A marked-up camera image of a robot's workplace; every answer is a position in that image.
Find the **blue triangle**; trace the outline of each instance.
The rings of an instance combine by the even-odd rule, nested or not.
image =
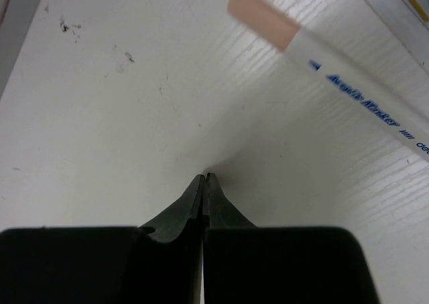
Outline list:
[[[309,65],[312,66],[316,71],[322,66],[322,64],[319,64],[318,62],[315,62],[313,60],[308,61]]]

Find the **white table surface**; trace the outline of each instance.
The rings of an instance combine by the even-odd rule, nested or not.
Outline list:
[[[143,224],[213,171],[255,224],[348,228],[384,303],[428,303],[428,164],[227,1],[41,0],[0,102],[0,228]],[[364,0],[272,1],[429,116]]]

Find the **black speck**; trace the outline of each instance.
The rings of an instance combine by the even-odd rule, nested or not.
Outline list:
[[[128,60],[129,60],[131,63],[134,63],[134,62],[135,62],[135,61],[134,61],[134,59],[133,59],[133,56],[131,56],[131,54],[130,54],[130,53],[125,52],[125,56],[127,56],[127,57],[128,57]]]
[[[67,32],[70,28],[66,25],[64,16],[61,15],[60,17],[60,27],[63,33]]]

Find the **yellow strip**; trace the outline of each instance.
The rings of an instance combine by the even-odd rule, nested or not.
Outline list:
[[[411,6],[417,11],[418,15],[424,20],[429,21],[429,15],[424,11],[422,6],[416,0],[408,0],[411,3]]]

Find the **orange cap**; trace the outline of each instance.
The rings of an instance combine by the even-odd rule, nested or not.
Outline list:
[[[264,0],[229,0],[228,13],[281,52],[300,29],[298,23]]]

